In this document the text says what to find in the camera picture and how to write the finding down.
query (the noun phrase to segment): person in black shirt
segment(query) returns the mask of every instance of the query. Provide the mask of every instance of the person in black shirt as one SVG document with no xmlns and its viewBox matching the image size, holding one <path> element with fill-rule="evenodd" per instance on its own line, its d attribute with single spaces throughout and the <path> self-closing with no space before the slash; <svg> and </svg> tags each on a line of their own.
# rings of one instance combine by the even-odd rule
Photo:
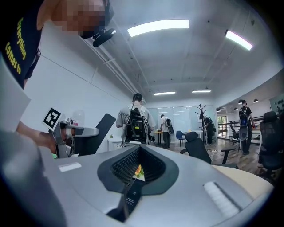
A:
<svg viewBox="0 0 284 227">
<path fill-rule="evenodd" d="M 9 17 L 5 18 L 5 13 L 2 13 L 1 18 L 0 84 L 14 78 L 21 88 L 31 77 L 39 59 L 41 32 L 47 21 L 51 20 L 63 31 L 76 31 L 78 35 L 92 37 L 113 16 L 109 0 L 30 0 L 10 1 L 8 4 L 3 8 L 8 10 Z M 20 13 L 14 12 L 13 8 L 20 9 Z M 13 92 L 9 91 L 11 89 L 3 86 L 0 89 L 2 97 L 13 96 Z M 9 104 L 3 106 L 7 108 L 7 116 L 13 108 Z M 0 129 L 5 129 L 4 123 L 0 123 Z M 52 153 L 56 153 L 56 143 L 51 134 L 31 129 L 22 122 L 19 122 L 16 130 L 30 137 L 37 145 L 48 147 Z"/>
<path fill-rule="evenodd" d="M 204 128 L 207 129 L 207 144 L 212 144 L 212 136 L 214 135 L 212 122 L 208 117 L 204 117 L 204 124 Z"/>
<path fill-rule="evenodd" d="M 253 128 L 255 127 L 255 124 L 253 122 L 253 117 L 252 117 L 252 111 L 250 110 L 249 107 L 247 107 L 247 102 L 245 100 L 242 100 L 242 107 L 239 111 L 239 116 L 241 115 L 241 113 L 244 112 L 246 114 L 246 116 L 248 118 L 250 118 L 250 120 L 248 121 L 248 139 L 247 141 L 244 140 L 241 142 L 242 144 L 242 148 L 243 148 L 243 154 L 244 155 L 247 155 L 249 154 L 249 147 L 250 147 L 250 143 L 251 143 L 251 140 L 252 140 L 252 126 Z"/>
</svg>

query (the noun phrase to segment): person in gray shirt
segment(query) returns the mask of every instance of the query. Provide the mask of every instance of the person in gray shirt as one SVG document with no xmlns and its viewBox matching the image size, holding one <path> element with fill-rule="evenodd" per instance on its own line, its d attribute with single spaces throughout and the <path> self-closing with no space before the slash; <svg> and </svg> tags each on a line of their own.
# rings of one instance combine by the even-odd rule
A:
<svg viewBox="0 0 284 227">
<path fill-rule="evenodd" d="M 129 115 L 130 110 L 134 110 L 135 108 L 138 108 L 138 110 L 147 118 L 148 124 L 149 124 L 149 129 L 153 131 L 155 129 L 156 123 L 150 114 L 149 110 L 147 108 L 142 106 L 143 102 L 143 97 L 141 94 L 136 93 L 133 96 L 132 104 L 124 107 L 123 109 L 120 110 L 118 113 L 118 117 L 116 119 L 116 127 L 117 128 L 122 128 L 127 122 L 127 115 Z"/>
</svg>

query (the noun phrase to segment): person in white shirt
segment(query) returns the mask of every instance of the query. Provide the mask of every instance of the person in white shirt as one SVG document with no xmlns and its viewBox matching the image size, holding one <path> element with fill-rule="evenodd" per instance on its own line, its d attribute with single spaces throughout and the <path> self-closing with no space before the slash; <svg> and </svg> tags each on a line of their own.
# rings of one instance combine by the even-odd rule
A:
<svg viewBox="0 0 284 227">
<path fill-rule="evenodd" d="M 164 140 L 164 147 L 165 149 L 170 148 L 170 134 L 167 127 L 167 117 L 165 115 L 161 115 L 161 130 L 163 132 L 163 140 Z"/>
<path fill-rule="evenodd" d="M 143 102 L 142 95 L 139 94 L 139 93 L 136 93 L 133 96 L 132 102 L 133 102 L 132 104 L 124 107 L 118 113 L 118 117 L 116 119 L 116 127 L 117 128 L 122 128 L 123 125 L 126 124 L 125 121 L 127 119 L 127 115 L 130 113 L 131 108 L 132 108 L 132 110 L 134 110 L 135 108 L 138 108 L 138 110 L 140 112 L 143 112 L 143 115 L 147 118 L 150 131 L 153 131 L 155 129 L 155 127 L 156 127 L 156 123 L 155 123 L 152 115 L 150 114 L 149 110 L 147 110 L 147 108 L 142 106 L 142 102 Z"/>
</svg>

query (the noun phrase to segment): person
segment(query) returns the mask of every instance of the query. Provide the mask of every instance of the person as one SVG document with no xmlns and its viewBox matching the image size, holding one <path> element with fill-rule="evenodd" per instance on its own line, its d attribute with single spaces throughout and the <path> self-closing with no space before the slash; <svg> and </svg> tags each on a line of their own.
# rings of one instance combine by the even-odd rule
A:
<svg viewBox="0 0 284 227">
<path fill-rule="evenodd" d="M 165 115 L 161 115 L 161 131 L 163 132 L 163 140 L 164 140 L 164 148 L 170 148 L 170 133 L 167 127 L 167 117 Z"/>
<path fill-rule="evenodd" d="M 248 155 L 249 154 L 249 147 L 250 147 L 250 143 L 252 140 L 252 126 L 253 128 L 255 127 L 254 121 L 253 121 L 253 117 L 252 117 L 252 111 L 250 110 L 249 107 L 247 107 L 247 102 L 245 100 L 242 100 L 242 107 L 240 108 L 239 111 L 239 116 L 244 113 L 246 115 L 246 117 L 249 119 L 248 123 L 247 123 L 247 127 L 248 127 L 248 139 L 243 140 L 241 142 L 242 145 L 242 149 L 243 149 L 243 154 L 244 155 Z"/>
<path fill-rule="evenodd" d="M 210 119 L 208 117 L 204 116 L 204 128 L 206 128 L 207 130 L 207 144 L 212 144 L 212 136 L 214 135 L 213 132 L 213 125 L 212 122 L 210 121 Z"/>
<path fill-rule="evenodd" d="M 153 131 L 156 127 L 156 123 L 151 113 L 149 112 L 149 110 L 143 107 L 142 103 L 143 103 L 143 96 L 141 94 L 136 93 L 135 95 L 133 95 L 132 104 L 129 104 L 128 106 L 124 107 L 123 109 L 119 111 L 118 117 L 115 123 L 116 127 L 117 128 L 124 127 L 127 124 L 126 120 L 127 120 L 127 116 L 130 113 L 130 110 L 134 110 L 135 108 L 138 108 L 138 110 L 142 112 L 143 115 L 147 118 L 150 131 Z"/>
<path fill-rule="evenodd" d="M 8 11 L 15 7 L 12 5 L 14 2 L 9 4 L 10 8 L 5 7 Z M 75 31 L 83 36 L 100 31 L 113 16 L 109 0 L 31 0 L 18 1 L 16 7 L 20 13 L 14 12 L 8 20 L 2 20 L 5 32 L 1 40 L 0 71 L 1 77 L 3 74 L 6 78 L 11 76 L 22 89 L 40 57 L 39 43 L 46 22 L 51 20 L 63 31 Z M 7 91 L 2 95 L 12 94 Z M 31 138 L 38 146 L 48 147 L 56 153 L 56 142 L 50 133 L 31 129 L 22 122 L 19 122 L 16 131 Z"/>
</svg>

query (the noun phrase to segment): linear light fixture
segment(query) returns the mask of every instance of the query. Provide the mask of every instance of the linear light fixture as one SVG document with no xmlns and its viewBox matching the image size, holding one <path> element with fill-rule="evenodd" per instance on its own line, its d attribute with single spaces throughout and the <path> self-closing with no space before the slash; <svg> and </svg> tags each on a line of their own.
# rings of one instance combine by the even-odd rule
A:
<svg viewBox="0 0 284 227">
<path fill-rule="evenodd" d="M 189 20 L 158 20 L 129 28 L 127 31 L 129 35 L 133 37 L 150 31 L 158 31 L 171 28 L 188 29 Z"/>
<path fill-rule="evenodd" d="M 211 90 L 193 90 L 192 93 L 208 93 L 211 92 Z"/>
<path fill-rule="evenodd" d="M 248 49 L 249 51 L 252 48 L 252 45 L 248 41 L 244 40 L 243 38 L 241 38 L 240 36 L 238 36 L 237 34 L 229 30 L 226 30 L 225 37 L 240 44 L 241 46 Z"/>
<path fill-rule="evenodd" d="M 176 94 L 176 92 L 175 91 L 170 91 L 170 92 L 154 93 L 154 95 L 162 95 L 162 94 Z"/>
</svg>

